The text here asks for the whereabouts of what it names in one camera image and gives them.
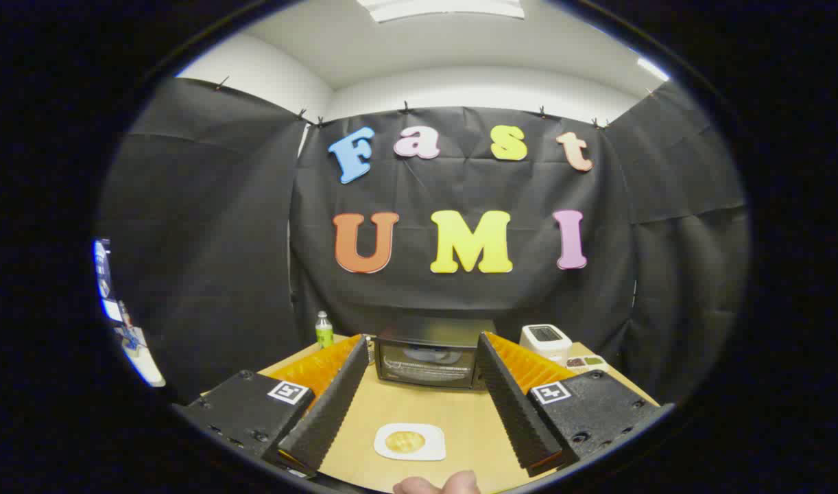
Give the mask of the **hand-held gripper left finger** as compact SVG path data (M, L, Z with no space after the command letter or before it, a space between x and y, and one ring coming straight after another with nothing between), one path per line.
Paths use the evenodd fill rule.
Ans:
M321 469L369 364L356 335L271 375L241 370L177 410L237 452L279 468Z

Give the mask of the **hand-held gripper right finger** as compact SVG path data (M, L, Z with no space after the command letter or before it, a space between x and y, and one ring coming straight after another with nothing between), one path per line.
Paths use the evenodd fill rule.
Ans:
M589 462L669 415L610 373L574 373L484 331L481 376L517 462L530 476Z

